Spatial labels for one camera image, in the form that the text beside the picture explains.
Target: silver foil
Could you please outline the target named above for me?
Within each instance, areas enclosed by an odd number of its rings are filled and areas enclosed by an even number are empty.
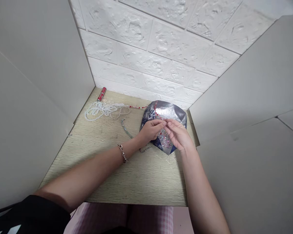
[[[148,105],[146,110],[144,111],[144,115],[142,118],[140,130],[144,126],[144,124],[153,119],[174,119],[187,128],[187,114],[180,107],[175,104],[165,102],[165,101],[153,101]],[[169,137],[165,130],[162,130],[162,134],[158,135],[156,140],[150,141],[153,145],[164,151],[167,155],[171,154],[176,147],[170,142]]]

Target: white brick wall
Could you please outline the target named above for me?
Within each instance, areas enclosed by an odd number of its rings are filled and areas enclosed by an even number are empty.
[[[274,22],[242,0],[70,1],[97,87],[183,109]]]

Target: blue patterned foil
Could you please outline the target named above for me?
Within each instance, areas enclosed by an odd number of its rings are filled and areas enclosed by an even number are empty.
[[[146,110],[144,111],[142,122],[140,126],[140,131],[144,124],[149,121],[156,119],[156,114],[154,110],[154,106],[156,105],[156,113],[162,118],[162,119],[175,119],[179,123],[183,124],[185,128],[187,128],[187,114],[184,110],[182,110],[180,107],[169,103],[165,101],[153,101],[148,105]],[[161,149],[163,152],[165,152],[167,155],[171,154],[175,151],[176,147],[174,145],[170,147],[165,147],[168,144],[166,144],[163,141],[166,141],[169,139],[162,139],[160,140],[159,137],[156,138],[156,140],[150,141],[153,145],[155,145],[157,148]]]

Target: wooden table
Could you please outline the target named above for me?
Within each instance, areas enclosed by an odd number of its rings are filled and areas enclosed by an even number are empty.
[[[103,116],[89,122],[84,113],[95,102],[101,89],[95,88],[76,119],[75,125],[64,142],[40,186],[77,165],[86,158],[102,153],[130,137],[121,126],[121,119],[133,135],[139,132],[143,110],[130,109],[130,113],[113,120]],[[107,91],[104,102],[147,106],[150,101]],[[188,116],[188,132],[198,145],[194,126]],[[88,199],[88,202],[125,204],[151,204],[186,206],[185,181],[179,151],[167,156],[152,145],[145,153],[136,152],[128,163],[115,171]]]

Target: silver chain bracelet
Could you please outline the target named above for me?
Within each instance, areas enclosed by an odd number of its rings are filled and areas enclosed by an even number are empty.
[[[118,146],[119,146],[119,148],[120,148],[120,150],[121,150],[121,152],[122,152],[122,154],[123,154],[123,157],[124,157],[124,163],[126,163],[127,162],[127,158],[126,158],[126,155],[125,155],[125,153],[124,153],[124,151],[123,151],[123,146],[121,145],[121,144],[117,144]]]

